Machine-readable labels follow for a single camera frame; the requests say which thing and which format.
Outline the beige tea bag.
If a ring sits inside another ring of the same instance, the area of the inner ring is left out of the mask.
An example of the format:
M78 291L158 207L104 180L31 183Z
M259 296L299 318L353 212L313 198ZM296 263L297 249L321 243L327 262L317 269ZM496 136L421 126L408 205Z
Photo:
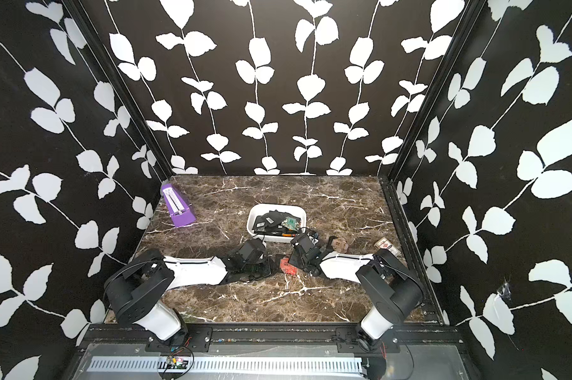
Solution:
M345 254L349 250L349 243L342 237L330 236L327 245L336 253Z

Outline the teal tea bag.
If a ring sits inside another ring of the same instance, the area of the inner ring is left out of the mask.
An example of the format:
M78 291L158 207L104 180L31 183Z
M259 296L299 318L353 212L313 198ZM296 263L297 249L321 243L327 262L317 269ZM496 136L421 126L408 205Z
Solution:
M290 230L290 231L298 231L300 229L300 219L296 217L287 216L281 225Z

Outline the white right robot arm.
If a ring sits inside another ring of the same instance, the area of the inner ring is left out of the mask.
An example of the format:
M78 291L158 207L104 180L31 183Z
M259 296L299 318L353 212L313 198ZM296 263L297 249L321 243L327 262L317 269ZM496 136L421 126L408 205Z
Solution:
M292 240L289 264L311 276L358 283L372 308L357 327L358 341L371 345L403 323L424 301L420 280L390 250L374 254L338 253L304 231Z

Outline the pink red tea bag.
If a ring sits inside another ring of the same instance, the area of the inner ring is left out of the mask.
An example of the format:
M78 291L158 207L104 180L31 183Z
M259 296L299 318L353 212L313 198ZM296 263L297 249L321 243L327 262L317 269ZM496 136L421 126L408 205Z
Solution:
M281 269L281 272L283 272L286 275L290 275L290 276L292 276L292 275L296 276L297 272L298 272L298 268L289 263L288 257L283 257L280 260L280 269Z

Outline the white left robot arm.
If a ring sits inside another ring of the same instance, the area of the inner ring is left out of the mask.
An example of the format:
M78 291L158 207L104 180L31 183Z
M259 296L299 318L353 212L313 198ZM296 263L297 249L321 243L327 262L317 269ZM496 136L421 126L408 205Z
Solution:
M225 285L263 280L279 262L266 255L265 243L253 238L219 256L185 259L149 249L113 274L104 296L119 324L139 325L159 340L187 333L180 315L162 298L167 291L197 285Z

